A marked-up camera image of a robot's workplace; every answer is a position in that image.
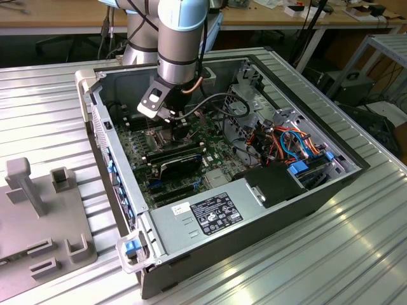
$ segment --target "metal slotted surface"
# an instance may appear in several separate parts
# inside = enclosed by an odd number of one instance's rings
[[[66,83],[58,82],[59,77],[52,68],[40,69],[42,74],[39,77],[29,68],[23,68],[15,69],[14,74],[9,76],[14,79],[15,86],[10,84],[4,89],[1,85],[7,80],[4,74],[0,74],[0,88],[3,88],[0,90],[0,130],[5,130],[0,132],[0,161],[4,161],[5,154],[21,154],[28,150],[24,154],[36,160],[33,167],[36,175],[42,175],[57,165],[76,169],[99,253],[94,264],[21,294],[9,303],[321,304],[329,301],[333,304],[405,304],[405,166],[378,146],[278,55],[255,48],[217,51],[208,57],[248,53],[257,55],[364,157],[371,169],[315,214],[166,293],[143,301],[135,276],[121,270],[114,252],[118,232],[80,120],[79,104],[74,106],[77,99],[73,72],[83,69],[81,66],[84,65],[96,66],[96,62],[78,64],[75,69],[73,65],[58,66],[61,79],[66,78]],[[48,81],[41,81],[46,78],[46,70],[54,73],[54,82],[58,85],[51,85],[50,88]],[[287,105],[284,97],[271,84],[265,85],[265,91],[278,105]],[[21,88],[26,88],[30,93],[19,91]],[[55,105],[67,107],[61,101],[69,104],[70,100],[73,108],[48,108]],[[18,117],[18,108],[38,106],[40,108],[32,108],[37,109],[35,113],[28,108],[25,113],[30,114]]]
[[[407,66],[407,35],[374,35],[368,43],[400,65]]]

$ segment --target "cable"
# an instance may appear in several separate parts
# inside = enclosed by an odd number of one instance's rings
[[[400,99],[401,97],[405,96],[406,94],[407,94],[407,92],[404,92],[404,93],[399,94],[399,96],[396,97],[396,98],[393,100],[392,103],[397,106],[397,102],[399,101],[399,99]]]
[[[151,22],[151,21],[145,16],[145,14],[143,14],[143,13],[141,12],[141,10],[138,9],[138,7],[133,3],[132,0],[127,0],[127,2],[129,3],[129,5],[132,6],[132,8],[141,16],[141,18],[142,18],[145,22],[147,22],[148,24],[150,24],[150,26],[151,26],[154,30],[156,30],[156,31],[158,32],[158,27],[157,27],[153,22]]]
[[[104,40],[105,40],[105,38],[102,37],[102,41],[100,42],[100,45],[99,45],[99,50],[97,51],[97,60],[100,60],[100,54],[102,53]]]
[[[299,130],[299,129],[297,129],[297,128],[287,128],[287,127],[284,127],[284,126],[275,126],[275,127],[274,127],[274,130],[278,130],[278,131],[280,131],[280,132],[293,131],[293,132],[299,133],[300,135],[304,135],[304,136],[307,135],[307,133],[302,132],[301,130]],[[305,143],[307,143],[307,141],[309,142],[309,145],[308,145],[309,149],[311,149],[311,151],[312,151],[314,154],[319,154],[320,152],[319,152],[319,150],[315,147],[315,145],[314,145],[314,143],[312,142],[311,138],[305,139]]]
[[[390,75],[390,79],[389,82],[387,83],[386,87],[384,87],[384,89],[382,90],[382,92],[380,93],[381,95],[384,95],[384,93],[390,89],[390,87],[393,85],[394,81],[399,77],[399,75],[401,74],[401,72],[403,71],[402,69],[400,69],[399,74],[397,74],[397,76],[393,79],[393,73],[396,71],[396,62],[394,62],[394,67],[393,67],[393,71],[392,74]]]
[[[293,152],[289,151],[289,150],[286,148],[286,146],[285,146],[285,144],[284,144],[284,134],[286,134],[286,133],[291,133],[291,134],[293,134],[293,135],[299,140],[299,142],[300,142],[302,148],[305,150],[305,152],[306,152],[307,154],[310,154],[311,156],[314,155],[314,153],[312,152],[312,150],[309,149],[309,148],[305,145],[305,143],[304,143],[303,139],[301,138],[301,136],[300,136],[297,132],[294,132],[294,131],[292,131],[292,130],[284,131],[284,132],[281,134],[281,136],[280,136],[281,147],[283,148],[283,150],[284,150],[286,153],[288,153],[288,154],[290,154],[291,156],[295,157],[297,161],[300,160],[299,157],[297,157],[296,154],[294,154]]]
[[[116,47],[114,50],[110,51],[107,56],[106,59],[108,59],[110,57],[110,55],[112,55],[114,52],[120,51],[122,50],[124,47],[126,47],[126,45],[128,44],[128,42],[134,37],[134,35],[136,35],[136,33],[142,28],[142,26],[145,24],[146,22],[143,20],[140,25],[136,28],[136,30],[133,31],[133,33],[125,40],[125,42],[121,42],[119,44],[118,47]]]
[[[191,94],[191,93],[193,93],[202,84],[203,80],[204,80],[204,78],[200,76],[198,78],[197,82],[192,86],[191,89],[188,89],[188,90],[187,89],[182,89],[181,93],[182,94]]]
[[[378,29],[379,28],[379,25],[380,25],[380,18],[379,18],[379,16],[376,16],[376,18],[377,18],[377,26],[376,26],[376,29]]]
[[[224,114],[224,115],[226,115],[226,116],[233,117],[233,118],[243,118],[244,116],[247,116],[247,115],[250,113],[250,106],[249,106],[249,104],[248,104],[243,98],[239,97],[238,95],[232,94],[232,93],[226,93],[226,92],[224,92],[224,93],[215,93],[215,94],[212,94],[210,97],[205,98],[205,99],[204,99],[203,101],[201,101],[198,105],[196,105],[190,112],[187,112],[187,113],[184,114],[183,116],[174,117],[174,118],[172,118],[172,119],[173,119],[174,121],[180,121],[180,120],[182,120],[182,119],[184,119],[184,118],[187,118],[188,116],[190,116],[191,114],[193,114],[195,111],[197,111],[199,108],[201,108],[204,104],[206,104],[207,102],[210,102],[210,100],[213,100],[213,99],[216,98],[216,97],[222,97],[222,96],[225,96],[225,97],[233,97],[233,98],[238,99],[239,101],[241,101],[241,102],[245,105],[245,107],[246,107],[246,112],[243,113],[243,114],[232,114],[232,113],[229,113],[229,112],[226,112],[226,111],[220,109],[219,107],[217,107],[217,106],[215,106],[215,105],[212,105],[212,106],[213,106],[216,110],[218,110],[220,113],[222,113],[222,114]]]
[[[392,64],[392,63],[390,63],[390,64],[383,70],[383,72],[385,72],[385,71],[391,66],[391,64]],[[400,67],[400,68],[396,69],[394,72],[397,72],[398,70],[401,70],[401,69],[403,69],[403,67]],[[370,93],[370,92],[372,91],[372,89],[378,84],[379,80],[385,78],[386,76],[388,76],[389,74],[392,74],[392,73],[394,73],[394,72],[392,71],[392,72],[386,73],[386,74],[382,75],[380,78],[378,78],[378,79],[376,80],[375,85],[372,86],[372,87],[369,89],[369,91],[367,92],[365,98],[369,99],[370,97],[372,97],[372,96],[374,96],[374,95],[381,95],[381,93],[374,93],[374,94],[372,94],[372,95],[369,95],[369,93]]]
[[[100,59],[100,54],[102,53],[104,41],[106,39],[106,36],[109,34],[110,9],[111,9],[111,7],[107,6],[106,16],[104,17],[102,29],[100,30],[100,35],[102,36],[102,40],[100,41],[99,50],[97,51],[97,60]]]
[[[208,39],[208,17],[205,19],[205,22],[203,23],[203,41],[202,41],[202,50],[201,54],[199,57],[199,63],[198,63],[198,76],[201,76],[202,71],[204,69],[204,53],[206,49],[206,43]],[[203,95],[204,98],[208,97],[208,94],[206,94],[204,87],[202,86],[202,83],[199,85],[199,89]]]
[[[284,145],[284,134],[285,134],[285,132],[283,132],[282,135],[281,135],[281,137],[280,137],[280,143],[281,143],[282,149],[283,149],[286,153],[288,153],[290,156],[293,156],[293,157],[295,158],[295,160],[299,161],[300,159],[299,159],[299,157],[298,157],[295,153],[293,153],[293,152],[289,151],[288,149],[286,149],[286,146]]]
[[[202,70],[204,69],[204,67],[203,67],[204,54],[205,54],[207,40],[208,40],[208,17],[206,17],[205,21],[203,22],[203,40],[202,40],[202,50],[201,50],[201,54],[199,56],[199,63],[198,63],[198,77],[201,76]]]
[[[369,76],[375,69],[376,67],[383,61],[383,59],[385,58],[385,55],[382,55],[381,59],[378,60],[374,66],[370,69],[370,71],[367,73],[367,76]]]
[[[223,133],[223,138],[227,141],[227,143],[229,143],[229,145],[233,146],[238,151],[242,151],[243,153],[247,154],[248,156],[252,156],[252,157],[256,158],[256,160],[259,160],[259,157],[257,157],[255,154],[252,154],[251,152],[245,151],[244,149],[241,149],[240,147],[237,147],[237,146],[233,145],[233,143],[229,141],[229,139],[226,137],[226,135],[224,133],[224,122],[225,121],[226,121],[226,116],[223,116],[223,119],[222,119],[222,133]]]
[[[311,11],[311,3],[309,5],[309,7],[308,7],[308,12],[307,12],[307,16],[305,17],[303,27],[300,30],[300,34],[298,35],[297,40],[294,43],[293,49],[291,50],[290,58],[294,56],[293,53],[294,53],[294,51],[295,51],[295,49],[297,47],[298,41],[300,40],[300,37],[303,35],[303,31],[305,29],[305,25],[307,24],[307,20],[308,20],[308,16],[310,15],[310,11]]]
[[[322,9],[325,7],[326,3],[328,0],[321,0],[319,2],[317,11],[315,12],[315,15],[312,17],[310,24],[307,27],[307,30],[305,31],[305,34],[301,34],[301,43],[298,48],[294,48],[293,51],[294,53],[290,56],[289,63],[293,65],[293,63],[296,61],[298,53],[301,51],[302,46],[305,45],[305,48],[307,48],[309,42],[311,41],[311,37],[313,36],[313,29],[314,25],[317,23],[319,16],[321,15]]]
[[[110,30],[110,42],[109,42],[108,54],[112,50],[112,45],[113,45],[113,41],[114,41],[114,32],[113,31],[114,31],[114,8],[112,8],[112,26],[111,26],[111,30]]]

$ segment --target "power supply label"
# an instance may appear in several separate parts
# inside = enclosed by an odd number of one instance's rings
[[[243,220],[227,193],[216,195],[190,207],[205,235],[212,235]]]

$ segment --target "wire bundle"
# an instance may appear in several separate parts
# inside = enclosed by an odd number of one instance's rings
[[[281,134],[278,135],[280,137],[280,140],[278,140],[275,132],[280,132]],[[275,158],[275,161],[284,161],[285,163],[290,163],[293,161],[299,161],[300,157],[295,154],[294,152],[290,151],[290,147],[286,146],[286,135],[289,135],[288,141],[289,144],[291,143],[292,139],[291,136],[294,136],[294,138],[297,139],[298,143],[302,147],[302,149],[309,155],[309,156],[315,156],[318,155],[320,152],[319,150],[315,147],[314,143],[312,142],[311,138],[309,135],[307,135],[305,132],[302,132],[301,130],[297,128],[287,128],[284,126],[276,126],[274,127],[270,134],[267,135],[269,139],[272,139],[272,144],[270,146],[269,150],[269,157],[272,157],[272,152],[273,149],[275,149],[275,155],[273,156]]]

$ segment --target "blue latch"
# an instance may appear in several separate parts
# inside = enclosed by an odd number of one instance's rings
[[[110,160],[109,163],[107,164],[107,171],[111,173],[112,169],[113,169],[113,160]]]
[[[142,245],[139,240],[129,240],[125,242],[126,246],[126,255],[134,255],[137,250],[142,248]]]
[[[297,161],[291,163],[289,169],[294,175],[296,175],[297,173],[301,173],[304,172],[305,170],[308,170],[308,167],[304,163],[304,161]]]
[[[328,160],[332,161],[333,158],[335,158],[335,156],[333,155],[333,153],[331,153],[330,151],[327,151],[325,156],[328,158]]]

